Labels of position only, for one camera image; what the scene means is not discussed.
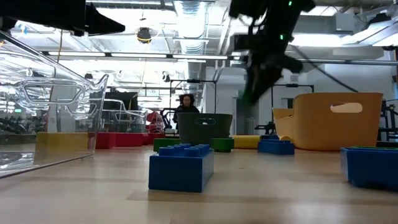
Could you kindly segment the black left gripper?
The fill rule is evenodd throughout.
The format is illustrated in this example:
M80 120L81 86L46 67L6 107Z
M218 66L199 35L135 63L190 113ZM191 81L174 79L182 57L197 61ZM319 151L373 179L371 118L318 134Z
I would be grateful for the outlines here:
M85 0L1 0L1 31L14 28L17 21L72 30L80 37L125 31L124 25L100 14Z

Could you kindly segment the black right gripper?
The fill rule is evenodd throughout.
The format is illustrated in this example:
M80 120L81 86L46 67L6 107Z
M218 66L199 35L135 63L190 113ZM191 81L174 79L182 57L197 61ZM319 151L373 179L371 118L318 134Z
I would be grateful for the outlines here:
M234 36L234 50L247 52L246 59L249 72L267 73L258 80L248 76L244 89L244 102L255 105L259 94L263 95L274 83L275 74L283 69L299 73L303 69L301 61L285 54L293 31L300 17L299 12L237 12L234 17L248 16L252 19L247 34Z

